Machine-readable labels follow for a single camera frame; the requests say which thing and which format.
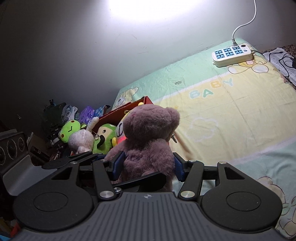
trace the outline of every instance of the wall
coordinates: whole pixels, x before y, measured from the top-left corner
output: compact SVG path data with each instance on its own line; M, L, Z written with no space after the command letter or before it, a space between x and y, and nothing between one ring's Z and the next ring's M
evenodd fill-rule
M186 0L179 16L183 5L170 16L164 4L151 12L155 17L163 8L158 19L134 20L133 6L118 16L108 1L115 0L9 0L0 23L0 120L40 135L39 116L49 99L80 110L112 105L120 88L230 40L254 14L252 0ZM236 37L258 50L296 43L296 3L257 2L257 18ZM221 12L226 7L229 12Z

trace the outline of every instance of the purple package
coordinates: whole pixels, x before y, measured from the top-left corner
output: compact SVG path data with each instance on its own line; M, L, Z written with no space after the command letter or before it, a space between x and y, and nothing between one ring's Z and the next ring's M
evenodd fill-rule
M88 124L91 119L94 117L94 109L88 105L81 111L80 116L79 116L79 122L80 124L85 123Z

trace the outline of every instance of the stuffed animal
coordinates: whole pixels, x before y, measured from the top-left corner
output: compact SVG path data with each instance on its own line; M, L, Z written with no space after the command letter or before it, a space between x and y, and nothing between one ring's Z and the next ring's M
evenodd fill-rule
M69 120L65 123L65 125L62 127L61 131L59 132L59 138L62 142L68 143L69 137L74 132L79 131L81 128L81 125L79 121L76 120Z
M90 151L94 146L94 136L90 131L79 130L70 135L68 145L76 154Z
M93 153L107 154L115 146L115 143L112 143L112 139L116 137L115 128L114 125L104 124L98 129L94 138Z
M127 116L127 114L129 113L130 111L129 110L126 110L124 113L124 117L121 119L121 121L118 123L117 127L116 127L116 130L115 130L115 133L116 133L116 139L113 141L115 142L115 144L119 144L120 142L122 142L123 140L126 139L126 136L123 132L123 120L124 118Z
M171 191L175 162L167 142L179 121L180 115L173 108L144 104L132 109L123 120L127 139L112 148L105 157L111 160L119 151L125 152L123 171L116 183L160 171L167 176L162 190Z

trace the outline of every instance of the mattress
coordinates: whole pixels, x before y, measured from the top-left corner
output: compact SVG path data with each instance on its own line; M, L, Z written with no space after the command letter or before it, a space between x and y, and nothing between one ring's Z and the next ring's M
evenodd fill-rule
M296 235L296 93L263 55L217 68L202 51L122 88L113 109L148 96L154 104L180 113L172 151L184 160L216 166L226 161L266 187L283 203L276 229ZM178 192L182 183L174 181ZM202 192L214 187L203 183Z

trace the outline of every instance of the power strip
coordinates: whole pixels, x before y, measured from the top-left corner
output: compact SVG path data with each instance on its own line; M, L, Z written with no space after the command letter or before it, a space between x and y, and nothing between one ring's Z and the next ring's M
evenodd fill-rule
M212 53L212 57L217 67L224 67L252 60L253 53L247 45L241 44L216 50Z

